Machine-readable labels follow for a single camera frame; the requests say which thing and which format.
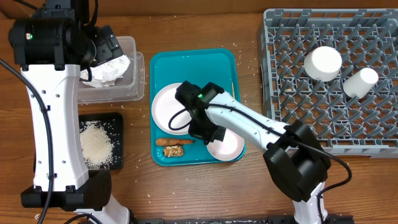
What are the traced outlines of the orange carrot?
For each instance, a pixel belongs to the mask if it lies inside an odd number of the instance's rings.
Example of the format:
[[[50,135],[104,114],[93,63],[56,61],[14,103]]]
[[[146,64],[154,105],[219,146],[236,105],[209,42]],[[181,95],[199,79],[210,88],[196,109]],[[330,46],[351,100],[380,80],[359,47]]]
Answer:
[[[192,139],[172,139],[172,138],[158,138],[155,141],[157,146],[176,146],[193,144],[195,141]]]

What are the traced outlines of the white napkin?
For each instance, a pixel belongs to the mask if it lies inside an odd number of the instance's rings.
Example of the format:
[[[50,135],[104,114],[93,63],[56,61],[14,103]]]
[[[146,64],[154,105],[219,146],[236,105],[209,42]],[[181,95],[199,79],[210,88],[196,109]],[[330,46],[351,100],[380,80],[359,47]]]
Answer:
[[[130,64],[130,58],[122,55],[97,67],[91,67],[92,80],[83,83],[94,88],[112,86],[118,78],[123,77]]]

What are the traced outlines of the large pink plate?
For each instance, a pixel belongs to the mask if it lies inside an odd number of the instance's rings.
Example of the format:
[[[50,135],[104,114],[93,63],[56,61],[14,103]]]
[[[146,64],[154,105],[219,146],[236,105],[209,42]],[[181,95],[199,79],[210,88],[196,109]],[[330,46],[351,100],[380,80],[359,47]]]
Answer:
[[[173,115],[183,110],[185,107],[175,99],[177,88],[181,83],[169,84],[161,89],[152,100],[151,113],[152,119],[159,129],[172,135],[188,134],[189,126],[179,130],[171,130],[169,121]]]

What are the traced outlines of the cream bowl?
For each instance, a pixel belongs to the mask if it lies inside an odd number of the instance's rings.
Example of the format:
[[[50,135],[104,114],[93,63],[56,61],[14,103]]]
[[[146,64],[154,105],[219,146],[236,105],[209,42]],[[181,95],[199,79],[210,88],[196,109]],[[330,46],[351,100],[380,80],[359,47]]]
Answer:
[[[303,66],[310,78],[328,82],[339,75],[342,58],[332,47],[317,47],[305,57]]]

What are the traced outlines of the wooden chopstick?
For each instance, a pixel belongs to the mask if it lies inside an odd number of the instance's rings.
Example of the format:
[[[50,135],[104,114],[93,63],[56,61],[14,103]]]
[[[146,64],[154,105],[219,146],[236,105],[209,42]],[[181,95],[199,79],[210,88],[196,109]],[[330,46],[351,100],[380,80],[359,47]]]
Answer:
[[[235,94],[235,86],[234,86],[234,83],[233,83],[233,82],[231,83],[231,88],[232,88],[232,90],[231,90],[231,92],[232,92],[232,97],[233,97],[233,99],[235,100],[235,99],[236,99],[236,94]]]

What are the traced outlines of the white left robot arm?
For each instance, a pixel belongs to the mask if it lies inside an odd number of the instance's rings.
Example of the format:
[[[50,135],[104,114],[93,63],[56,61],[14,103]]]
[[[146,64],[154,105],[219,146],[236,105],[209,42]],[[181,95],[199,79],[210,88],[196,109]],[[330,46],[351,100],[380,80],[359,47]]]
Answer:
[[[80,72],[120,55],[111,30],[96,26],[88,1],[46,1],[9,31],[14,75],[27,87],[35,137],[33,184],[21,193],[25,208],[74,212],[95,223],[132,223],[130,209],[111,193],[108,170],[89,170],[78,124]]]

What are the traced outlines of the brown food scrap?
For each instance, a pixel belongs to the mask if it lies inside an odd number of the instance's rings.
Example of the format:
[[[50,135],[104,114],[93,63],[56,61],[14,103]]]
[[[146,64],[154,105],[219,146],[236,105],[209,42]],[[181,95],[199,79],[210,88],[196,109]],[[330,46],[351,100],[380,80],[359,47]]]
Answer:
[[[165,157],[182,157],[184,155],[184,150],[181,145],[164,146],[163,154]]]

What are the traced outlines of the white plastic cup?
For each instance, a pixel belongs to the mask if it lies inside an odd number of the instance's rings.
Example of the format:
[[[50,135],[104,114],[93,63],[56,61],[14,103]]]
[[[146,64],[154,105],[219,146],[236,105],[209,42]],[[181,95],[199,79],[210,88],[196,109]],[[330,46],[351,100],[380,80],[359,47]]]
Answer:
[[[350,98],[355,96],[363,98],[372,87],[378,82],[379,75],[371,68],[363,68],[348,78],[343,84],[343,91]]]

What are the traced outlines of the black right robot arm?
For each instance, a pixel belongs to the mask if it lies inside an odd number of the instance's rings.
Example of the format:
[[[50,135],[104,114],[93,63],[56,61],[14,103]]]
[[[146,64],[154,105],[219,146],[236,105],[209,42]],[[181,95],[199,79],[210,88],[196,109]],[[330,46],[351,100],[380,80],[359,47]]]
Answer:
[[[331,166],[311,129],[287,124],[244,106],[214,83],[183,82],[175,94],[190,114],[188,133],[204,144],[222,141],[230,130],[262,153],[273,183],[294,203],[296,223],[325,223],[322,190]]]

